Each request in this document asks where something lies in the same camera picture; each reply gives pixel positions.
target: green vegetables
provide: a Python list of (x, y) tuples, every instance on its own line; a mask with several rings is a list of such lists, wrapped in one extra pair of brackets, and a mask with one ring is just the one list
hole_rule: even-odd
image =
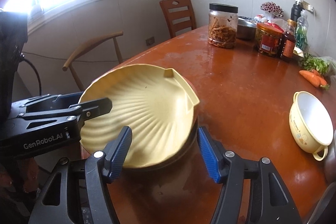
[(299, 64), (305, 70), (315, 69), (321, 75), (325, 75), (328, 72), (330, 62), (324, 61), (321, 58), (314, 57), (311, 54), (305, 53), (303, 60), (301, 60)]

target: power cord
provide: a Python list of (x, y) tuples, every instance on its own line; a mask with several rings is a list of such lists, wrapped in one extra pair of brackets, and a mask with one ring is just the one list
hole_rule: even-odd
[[(67, 60), (65, 58), (57, 58), (57, 57), (44, 56), (44, 55), (36, 54), (36, 53), (32, 53), (32, 52), (22, 52), (22, 53), (24, 53), (24, 54), (31, 54), (31, 55), (35, 55), (35, 56), (39, 56), (39, 57), (43, 57), (43, 58), (48, 58), (48, 59), (53, 59), (53, 60), (64, 60), (64, 61)], [(123, 61), (126, 61), (128, 59), (130, 59), (130, 57), (123, 58)], [(105, 63), (105, 62), (118, 62), (118, 60), (99, 60), (99, 61), (74, 60), (73, 62), (79, 62), (79, 63)]]
[(34, 72), (36, 74), (36, 77), (37, 77), (37, 80), (39, 82), (39, 94), (41, 96), (42, 95), (42, 85), (41, 85), (40, 75), (39, 75), (37, 69), (35, 68), (35, 66), (33, 65), (32, 62), (30, 62), (29, 60), (25, 59), (25, 56), (23, 54), (21, 54), (21, 56), (20, 56), (20, 62), (22, 62), (22, 61), (25, 61), (34, 70)]

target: electrical outlet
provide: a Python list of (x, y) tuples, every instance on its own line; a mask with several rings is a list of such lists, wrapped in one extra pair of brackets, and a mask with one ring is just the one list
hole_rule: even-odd
[(305, 10), (313, 13), (314, 12), (314, 7), (313, 5), (309, 4), (308, 2), (301, 0), (302, 1), (302, 8), (304, 8)]
[(155, 37), (150, 37), (146, 39), (147, 46), (153, 45), (154, 43), (155, 43)]

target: carrot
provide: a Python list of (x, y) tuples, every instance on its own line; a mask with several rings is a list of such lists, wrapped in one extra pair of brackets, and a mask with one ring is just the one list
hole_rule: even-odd
[(312, 73), (310, 71), (300, 70), (299, 74), (301, 74), (303, 76), (303, 78), (305, 78), (309, 83), (311, 83), (316, 88), (319, 88), (319, 87), (321, 87), (323, 89), (328, 89), (329, 88), (329, 85), (327, 84), (327, 82), (323, 78), (315, 75), (314, 73)]
[(322, 76), (317, 70), (315, 70), (315, 69), (310, 69), (309, 71), (312, 72), (313, 74), (315, 74), (315, 75), (317, 75), (317, 76), (323, 78), (323, 76)]
[(328, 83), (326, 82), (326, 80), (324, 78), (321, 77), (320, 79), (320, 87), (327, 90), (329, 88)]

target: cartoon print on bowl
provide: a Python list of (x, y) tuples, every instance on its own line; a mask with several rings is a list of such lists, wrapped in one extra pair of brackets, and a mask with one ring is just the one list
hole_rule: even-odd
[(303, 134), (301, 138), (299, 138), (300, 143), (307, 145), (306, 141), (308, 140), (308, 137), (306, 134)]

